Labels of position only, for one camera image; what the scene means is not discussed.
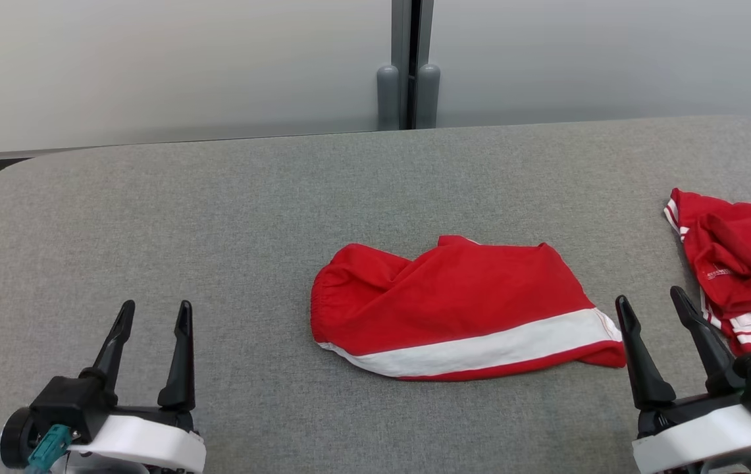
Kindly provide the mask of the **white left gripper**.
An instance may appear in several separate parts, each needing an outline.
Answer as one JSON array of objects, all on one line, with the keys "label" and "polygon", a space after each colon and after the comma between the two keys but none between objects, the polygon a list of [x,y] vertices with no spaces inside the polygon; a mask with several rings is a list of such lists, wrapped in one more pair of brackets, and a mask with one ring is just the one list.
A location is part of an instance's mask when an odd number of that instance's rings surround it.
[{"label": "white left gripper", "polygon": [[[117,399],[115,386],[120,360],[135,313],[126,300],[92,366],[81,379],[99,382],[105,399]],[[80,411],[72,424],[80,437],[68,449],[68,473],[201,473],[207,448],[194,426],[195,408],[194,310],[180,302],[174,325],[174,351],[168,379],[159,391],[159,407],[95,405]]]}]

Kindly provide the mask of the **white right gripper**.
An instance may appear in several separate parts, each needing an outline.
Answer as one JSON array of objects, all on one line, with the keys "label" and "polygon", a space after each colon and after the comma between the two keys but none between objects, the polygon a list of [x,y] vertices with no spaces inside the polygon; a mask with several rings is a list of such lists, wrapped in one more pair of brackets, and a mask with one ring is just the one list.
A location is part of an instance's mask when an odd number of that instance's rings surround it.
[{"label": "white right gripper", "polygon": [[[745,387],[733,368],[735,357],[716,336],[683,288],[670,296],[679,320],[691,333],[706,372],[710,396],[726,396]],[[632,399],[638,416],[638,436],[632,456],[640,473],[710,473],[741,467],[751,473],[751,412],[737,395],[695,396],[675,401],[672,385],[664,381],[641,338],[641,324],[625,295],[615,300],[626,353]]]}]

